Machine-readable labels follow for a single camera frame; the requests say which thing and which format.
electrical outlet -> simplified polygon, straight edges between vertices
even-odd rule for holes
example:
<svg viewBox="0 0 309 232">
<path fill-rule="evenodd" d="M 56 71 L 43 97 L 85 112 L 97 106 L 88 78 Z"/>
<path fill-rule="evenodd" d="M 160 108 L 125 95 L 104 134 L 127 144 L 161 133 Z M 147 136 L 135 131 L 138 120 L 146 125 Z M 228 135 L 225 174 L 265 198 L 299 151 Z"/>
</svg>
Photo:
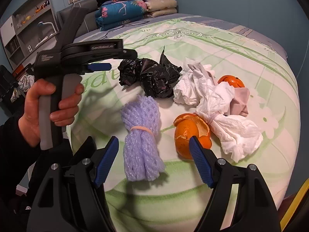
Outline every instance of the electrical outlet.
<svg viewBox="0 0 309 232">
<path fill-rule="evenodd" d="M 69 4 L 73 3 L 73 0 L 68 0 L 68 3 L 69 3 Z"/>
</svg>

mattress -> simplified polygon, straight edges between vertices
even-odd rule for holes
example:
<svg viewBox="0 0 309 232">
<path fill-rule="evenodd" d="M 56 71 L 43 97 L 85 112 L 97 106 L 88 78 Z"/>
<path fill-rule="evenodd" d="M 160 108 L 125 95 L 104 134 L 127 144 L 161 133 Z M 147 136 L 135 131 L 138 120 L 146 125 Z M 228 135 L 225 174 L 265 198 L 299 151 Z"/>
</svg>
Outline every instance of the mattress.
<svg viewBox="0 0 309 232">
<path fill-rule="evenodd" d="M 247 118 L 262 130 L 264 140 L 254 154 L 237 164 L 223 153 L 214 135 L 211 149 L 218 158 L 223 157 L 233 165 L 256 164 L 279 207 L 294 167 L 300 133 L 298 88 L 285 51 L 249 29 L 190 15 L 154 18 L 147 24 L 128 29 L 112 31 L 108 37 L 122 38 L 124 47 L 135 49 L 139 58 L 159 61 L 165 46 L 165 55 L 177 66 L 194 59 L 204 65 L 211 64 L 217 78 L 231 74 L 244 82 L 250 90 Z M 100 39 L 105 35 L 106 32 L 92 32 L 77 41 Z M 128 132 L 120 110 L 144 92 L 139 83 L 120 86 L 117 70 L 120 60 L 108 61 L 112 64 L 110 71 L 83 76 L 85 92 L 80 111 L 67 130 L 72 149 L 77 151 L 89 135 L 94 137 L 98 148 L 104 147 L 112 135 L 118 137 L 119 152 L 104 183 L 117 231 L 194 231 L 212 190 L 202 183 L 194 162 L 178 156 L 173 121 L 178 115 L 193 113 L 195 109 L 176 104 L 172 98 L 156 99 L 161 114 L 157 146 L 165 172 L 153 182 L 128 182 L 122 155 Z M 231 222 L 236 198 L 237 186 L 233 186 L 222 228 Z"/>
</svg>

black plastic bag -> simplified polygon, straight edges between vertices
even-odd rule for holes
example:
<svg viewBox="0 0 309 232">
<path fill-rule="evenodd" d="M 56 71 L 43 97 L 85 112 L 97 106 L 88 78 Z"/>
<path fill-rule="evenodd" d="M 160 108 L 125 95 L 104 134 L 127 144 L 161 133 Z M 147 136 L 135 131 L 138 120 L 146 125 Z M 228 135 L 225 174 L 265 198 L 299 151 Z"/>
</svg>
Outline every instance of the black plastic bag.
<svg viewBox="0 0 309 232">
<path fill-rule="evenodd" d="M 163 49 L 159 64 L 149 58 L 124 59 L 118 70 L 120 85 L 130 86 L 141 81 L 146 96 L 170 98 L 174 94 L 170 84 L 179 79 L 182 68 L 173 65 L 164 55 Z"/>
</svg>

gray handle grip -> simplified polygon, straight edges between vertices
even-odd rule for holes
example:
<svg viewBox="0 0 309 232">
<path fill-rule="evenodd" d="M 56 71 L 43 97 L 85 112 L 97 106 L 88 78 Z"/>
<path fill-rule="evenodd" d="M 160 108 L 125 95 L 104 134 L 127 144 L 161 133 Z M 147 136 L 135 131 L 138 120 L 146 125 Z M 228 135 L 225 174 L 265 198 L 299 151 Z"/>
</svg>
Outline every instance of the gray handle grip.
<svg viewBox="0 0 309 232">
<path fill-rule="evenodd" d="M 75 92 L 75 87 L 81 82 L 78 74 L 67 74 L 65 76 L 54 76 L 46 78 L 48 82 L 56 85 L 56 91 L 52 95 L 40 96 L 39 98 L 39 127 L 41 150 L 47 150 L 62 143 L 64 127 L 57 127 L 50 120 L 52 112 L 59 110 L 58 104 Z"/>
</svg>

white cabinet door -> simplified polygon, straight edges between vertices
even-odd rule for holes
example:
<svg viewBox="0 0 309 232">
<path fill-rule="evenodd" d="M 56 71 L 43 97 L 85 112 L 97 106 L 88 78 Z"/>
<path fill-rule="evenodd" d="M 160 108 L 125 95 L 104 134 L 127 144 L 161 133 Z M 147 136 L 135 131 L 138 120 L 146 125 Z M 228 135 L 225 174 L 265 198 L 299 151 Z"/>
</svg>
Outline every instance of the white cabinet door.
<svg viewBox="0 0 309 232">
<path fill-rule="evenodd" d="M 8 44 L 8 42 L 15 36 L 15 30 L 13 25 L 12 16 L 6 20 L 6 22 L 0 28 L 1 37 L 4 46 Z"/>
</svg>

